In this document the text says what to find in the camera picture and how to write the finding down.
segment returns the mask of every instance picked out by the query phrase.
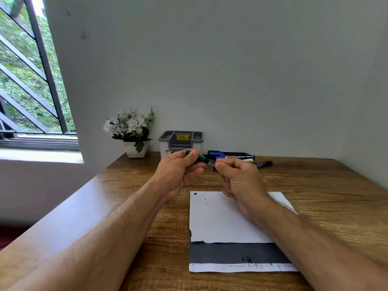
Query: green marker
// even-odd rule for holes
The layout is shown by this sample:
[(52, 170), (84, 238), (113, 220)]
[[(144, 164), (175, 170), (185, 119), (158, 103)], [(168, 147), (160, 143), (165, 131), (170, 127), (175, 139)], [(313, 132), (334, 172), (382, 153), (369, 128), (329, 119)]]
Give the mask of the green marker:
[[(190, 152), (191, 152), (190, 150), (186, 150), (186, 156), (189, 155)], [(196, 162), (205, 162), (205, 163), (207, 163), (207, 164), (209, 164), (211, 166), (215, 166), (215, 164), (216, 164), (213, 160), (210, 160), (210, 159), (208, 159), (208, 158), (206, 158), (205, 156), (202, 156), (202, 155), (198, 156), (198, 159), (197, 159)]]

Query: notepad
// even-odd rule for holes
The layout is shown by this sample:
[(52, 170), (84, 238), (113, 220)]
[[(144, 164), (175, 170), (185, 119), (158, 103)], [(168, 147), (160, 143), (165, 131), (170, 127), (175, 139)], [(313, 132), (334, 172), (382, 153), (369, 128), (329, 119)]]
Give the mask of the notepad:
[[(281, 192), (269, 192), (295, 212)], [(273, 241), (222, 192), (190, 192), (191, 272), (297, 271)]]

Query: flower pot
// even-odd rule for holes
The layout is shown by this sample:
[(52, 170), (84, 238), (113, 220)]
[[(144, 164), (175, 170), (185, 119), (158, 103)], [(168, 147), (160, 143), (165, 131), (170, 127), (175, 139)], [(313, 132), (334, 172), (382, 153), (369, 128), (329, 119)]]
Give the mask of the flower pot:
[(129, 158), (143, 158), (148, 152), (149, 141), (144, 142), (143, 150), (140, 153), (136, 151), (135, 142), (123, 142), (123, 144)]

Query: wooden table top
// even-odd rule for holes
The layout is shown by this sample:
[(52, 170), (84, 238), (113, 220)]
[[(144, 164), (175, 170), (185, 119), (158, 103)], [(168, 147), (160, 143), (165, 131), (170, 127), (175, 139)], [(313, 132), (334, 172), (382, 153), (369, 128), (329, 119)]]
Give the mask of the wooden table top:
[[(388, 191), (333, 159), (258, 157), (268, 191), (388, 268)], [(154, 173), (160, 154), (118, 158), (3, 251), (0, 289), (29, 274), (98, 224)], [(157, 215), (122, 290), (312, 290), (297, 272), (190, 273), (189, 193), (220, 191), (211, 167)]]

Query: white paper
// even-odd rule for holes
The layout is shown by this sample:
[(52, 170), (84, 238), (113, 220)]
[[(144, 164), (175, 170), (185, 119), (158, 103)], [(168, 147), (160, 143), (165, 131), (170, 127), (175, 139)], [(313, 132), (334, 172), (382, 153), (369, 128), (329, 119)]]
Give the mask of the white paper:
[[(294, 211), (281, 192), (269, 192), (281, 205)], [(190, 192), (191, 241), (205, 243), (271, 243), (272, 240), (248, 220), (232, 198), (222, 192)]]
[(293, 264), (189, 264), (193, 273), (297, 272)]

